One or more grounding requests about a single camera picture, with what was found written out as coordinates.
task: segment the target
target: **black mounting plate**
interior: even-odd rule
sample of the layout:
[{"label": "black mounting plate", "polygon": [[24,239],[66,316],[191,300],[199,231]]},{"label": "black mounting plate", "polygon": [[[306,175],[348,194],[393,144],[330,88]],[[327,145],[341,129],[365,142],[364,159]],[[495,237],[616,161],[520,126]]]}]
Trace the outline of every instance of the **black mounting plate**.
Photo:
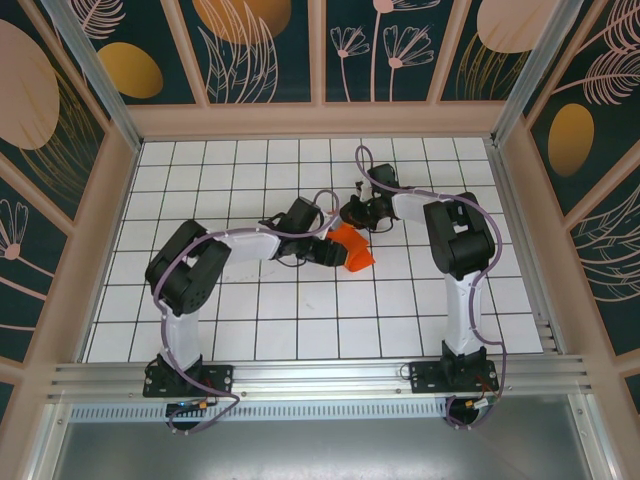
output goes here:
[{"label": "black mounting plate", "polygon": [[411,362],[407,367],[412,393],[480,393],[482,392],[482,384],[478,382],[477,375],[480,375],[494,391],[498,391],[499,388],[496,366],[490,360],[484,362],[484,367],[480,372],[475,370],[467,376],[459,372],[455,385],[451,385],[447,381],[439,360]]},{"label": "black mounting plate", "polygon": [[[194,398],[206,397],[208,394],[199,388],[185,382],[182,378],[175,379],[175,373],[168,375],[166,367],[150,366],[146,369],[142,396],[145,398]],[[231,392],[233,387],[232,365],[202,365],[199,369],[197,380],[204,384],[210,384],[216,390]]]}]

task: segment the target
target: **white grid floor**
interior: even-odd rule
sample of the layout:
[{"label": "white grid floor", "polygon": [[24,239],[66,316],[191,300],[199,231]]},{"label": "white grid floor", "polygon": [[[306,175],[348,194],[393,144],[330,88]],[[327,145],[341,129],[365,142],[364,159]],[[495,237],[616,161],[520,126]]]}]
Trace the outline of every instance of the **white grid floor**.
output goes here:
[{"label": "white grid floor", "polygon": [[[483,291],[483,330],[509,353],[542,352],[514,247],[479,138],[363,138],[156,142],[144,145],[85,361],[143,362],[160,348],[159,312],[144,271],[178,226],[254,226],[298,196],[331,188],[346,202],[362,142],[391,162],[401,185],[470,190],[501,227],[503,258]],[[329,196],[321,198],[325,209]],[[439,355],[447,303],[424,226],[397,222],[369,235],[373,268],[247,262],[225,269],[201,311],[205,360],[380,358]],[[490,347],[489,352],[498,352]]]}]

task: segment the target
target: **line-drawn flower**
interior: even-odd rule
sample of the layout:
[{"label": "line-drawn flower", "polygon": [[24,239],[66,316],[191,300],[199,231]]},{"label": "line-drawn flower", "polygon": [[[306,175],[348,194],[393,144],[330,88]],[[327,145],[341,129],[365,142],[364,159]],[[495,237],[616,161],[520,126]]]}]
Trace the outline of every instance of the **line-drawn flower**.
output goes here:
[{"label": "line-drawn flower", "polygon": [[373,8],[376,9],[376,23],[373,29],[373,49],[371,54],[370,91],[371,101],[376,101],[376,51],[378,47],[378,31],[380,30],[380,17],[392,12],[410,12],[437,7],[440,0],[373,0]]},{"label": "line-drawn flower", "polygon": [[428,35],[429,27],[422,29],[407,27],[398,37],[398,26],[384,29],[384,49],[387,52],[391,67],[389,82],[389,101],[393,101],[393,77],[396,69],[414,67],[433,61],[434,52],[429,50],[431,39]]},{"label": "line-drawn flower", "polygon": [[[11,204],[7,199],[3,198],[0,200],[0,259],[8,261],[18,260],[40,273],[53,277],[53,273],[34,265],[20,256],[21,244],[24,240],[28,220],[29,209],[25,205],[16,202],[15,208],[11,210]],[[46,295],[3,277],[0,277],[0,283],[40,300],[47,298]]]},{"label": "line-drawn flower", "polygon": [[335,27],[331,29],[330,33],[333,46],[336,48],[336,52],[340,57],[344,93],[347,96],[347,102],[350,102],[351,97],[349,96],[349,89],[347,88],[347,76],[344,72],[344,59],[369,52],[369,44],[364,43],[366,37],[364,33],[362,33],[362,27],[347,27],[344,29],[344,32],[342,32],[340,27]]}]

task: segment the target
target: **wire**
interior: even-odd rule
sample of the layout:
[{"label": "wire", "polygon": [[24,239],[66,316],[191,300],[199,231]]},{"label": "wire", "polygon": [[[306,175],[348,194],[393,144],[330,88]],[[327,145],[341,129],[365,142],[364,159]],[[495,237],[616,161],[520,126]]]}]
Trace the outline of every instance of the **wire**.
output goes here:
[{"label": "wire", "polygon": [[[461,203],[464,203],[465,205],[470,206],[471,208],[477,210],[489,223],[489,225],[491,225],[492,230],[494,231],[495,235],[496,235],[496,244],[497,244],[497,250],[496,250],[496,255],[493,257],[493,260],[489,263],[489,265],[487,266],[487,268],[485,268],[482,272],[480,272],[480,275],[478,275],[472,282],[471,282],[471,293],[469,294],[469,320],[471,323],[471,330],[473,331],[473,334],[476,336],[476,338],[478,340],[480,340],[482,343],[484,343],[485,345],[500,345],[500,347],[502,348],[502,371],[500,372],[500,388],[498,389],[498,394],[497,394],[497,399],[499,400],[500,398],[502,398],[502,393],[504,391],[504,381],[506,378],[506,374],[507,374],[507,349],[505,348],[505,344],[504,344],[504,338],[502,337],[502,332],[500,332],[500,340],[487,340],[486,338],[484,338],[480,332],[478,331],[478,326],[476,324],[476,320],[474,318],[473,315],[473,299],[475,297],[476,294],[476,289],[478,284],[484,279],[484,277],[487,276],[487,274],[496,266],[496,264],[498,263],[498,261],[500,260],[500,257],[502,256],[502,235],[500,234],[500,229],[498,228],[498,224],[495,222],[495,220],[491,217],[491,215],[489,215],[489,213],[482,208],[480,205],[478,205],[477,203],[469,200],[468,198],[464,198],[464,197],[460,197],[458,195],[449,195],[447,193],[433,193],[433,192],[429,192],[427,190],[420,190],[420,189],[412,189],[412,190],[407,190],[407,189],[402,189],[402,188],[395,188],[395,187],[390,187],[388,185],[385,185],[384,183],[378,182],[377,180],[375,180],[374,178],[371,177],[371,175],[369,175],[367,173],[367,171],[364,168],[364,163],[358,158],[358,154],[364,151],[366,152],[367,155],[369,155],[369,158],[371,160],[371,163],[373,165],[373,154],[371,153],[371,150],[369,150],[368,147],[364,146],[364,145],[359,145],[356,148],[356,152],[355,152],[355,160],[356,160],[356,165],[358,166],[358,170],[360,170],[360,173],[362,173],[362,175],[364,175],[364,177],[369,180],[369,182],[371,182],[372,185],[376,185],[379,188],[388,190],[390,192],[394,192],[394,193],[413,193],[415,195],[422,195],[425,197],[429,197],[429,198],[435,198],[438,200],[454,200],[454,201],[458,201]],[[447,400],[447,406],[445,409],[445,420],[446,422],[454,427],[454,428],[459,428],[459,427],[466,427],[467,430],[471,430],[472,427],[470,425],[465,425],[462,422],[456,420],[455,418],[453,418],[450,415],[450,410],[451,410],[451,405],[453,403],[453,401],[456,399],[456,396],[453,395],[451,397],[449,397],[449,399]],[[480,420],[477,420],[476,422],[474,422],[474,427],[479,427],[480,425],[482,425],[487,418],[489,417],[489,414],[493,412],[493,408],[491,408]]]},{"label": "wire", "polygon": [[[333,198],[334,198],[334,200],[336,202],[336,205],[339,207],[340,206],[340,199],[338,198],[338,195],[336,195],[335,192],[332,192],[330,190],[327,190],[327,192],[330,193],[331,196],[333,196]],[[167,280],[168,280],[169,276],[173,273],[173,271],[176,269],[178,264],[180,262],[182,262],[182,260],[187,255],[189,255],[189,253],[191,253],[193,250],[195,250],[198,246],[202,245],[204,242],[207,242],[209,240],[215,240],[215,239],[218,239],[218,238],[223,238],[225,236],[229,236],[229,234],[256,233],[256,232],[260,233],[260,232],[262,232],[262,233],[269,233],[269,234],[276,235],[278,237],[283,237],[283,238],[291,238],[291,239],[309,238],[309,237],[314,237],[314,236],[318,235],[319,233],[324,232],[325,230],[328,230],[338,220],[338,218],[340,218],[340,208],[336,208],[335,213],[331,216],[330,220],[326,224],[322,225],[321,227],[316,228],[315,230],[312,230],[310,232],[305,232],[305,233],[285,233],[285,232],[278,232],[278,231],[275,231],[275,230],[265,229],[265,228],[260,228],[260,227],[256,227],[256,228],[237,228],[237,229],[226,230],[226,231],[222,231],[222,232],[207,233],[206,235],[203,235],[201,237],[196,238],[190,245],[188,245],[184,250],[182,250],[182,252],[180,252],[176,256],[176,258],[174,258],[173,261],[169,264],[169,267],[160,276],[160,279],[158,280],[158,284],[156,285],[156,288],[153,291],[153,303],[155,303],[156,307],[158,307],[158,309],[160,309],[160,311],[162,312],[162,321],[160,323],[160,335],[162,337],[162,347],[164,349],[164,353],[166,353],[166,358],[168,359],[169,364],[176,371],[176,373],[178,373],[178,375],[180,375],[180,377],[184,381],[186,381],[187,383],[190,383],[194,387],[197,387],[200,390],[202,390],[202,391],[204,391],[206,393],[210,393],[212,395],[215,395],[217,397],[225,397],[225,398],[233,399],[233,402],[231,402],[230,405],[228,405],[227,407],[223,408],[220,411],[220,413],[218,413],[211,420],[207,420],[206,422],[201,422],[201,423],[199,423],[198,425],[196,425],[195,427],[193,427],[190,430],[184,430],[184,431],[178,430],[173,425],[173,418],[175,418],[175,416],[172,415],[171,417],[169,417],[169,426],[171,427],[172,432],[174,434],[189,435],[190,433],[198,433],[198,432],[201,432],[203,430],[206,430],[211,425],[213,425],[218,420],[220,420],[220,418],[222,418],[224,415],[226,415],[231,409],[233,409],[240,402],[240,397],[238,395],[235,395],[234,393],[225,392],[223,390],[218,390],[216,388],[207,387],[206,385],[203,385],[202,383],[200,383],[200,382],[194,380],[193,378],[191,378],[178,365],[178,361],[176,360],[176,357],[173,355],[173,351],[171,350],[171,346],[169,345],[169,336],[168,336],[168,332],[167,332],[167,317],[168,317],[168,314],[169,314],[169,307],[166,304],[164,304],[163,302],[160,301],[160,292],[162,292],[162,288],[167,283]]]}]

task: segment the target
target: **yellow circle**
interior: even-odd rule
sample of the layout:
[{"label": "yellow circle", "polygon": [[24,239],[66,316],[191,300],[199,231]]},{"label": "yellow circle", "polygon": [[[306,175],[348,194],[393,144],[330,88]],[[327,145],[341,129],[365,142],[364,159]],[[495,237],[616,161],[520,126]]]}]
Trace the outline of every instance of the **yellow circle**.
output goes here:
[{"label": "yellow circle", "polygon": [[570,177],[584,164],[594,136],[593,118],[582,105],[570,103],[556,114],[549,132],[549,162],[562,177]]},{"label": "yellow circle", "polygon": [[98,52],[104,68],[120,93],[151,98],[162,90],[162,72],[144,50],[130,43],[110,43]]},{"label": "yellow circle", "polygon": [[291,0],[193,0],[200,20],[217,37],[242,45],[259,43],[259,37],[250,34],[252,28],[245,3],[255,17],[256,25],[261,18],[272,37],[287,28]]}]

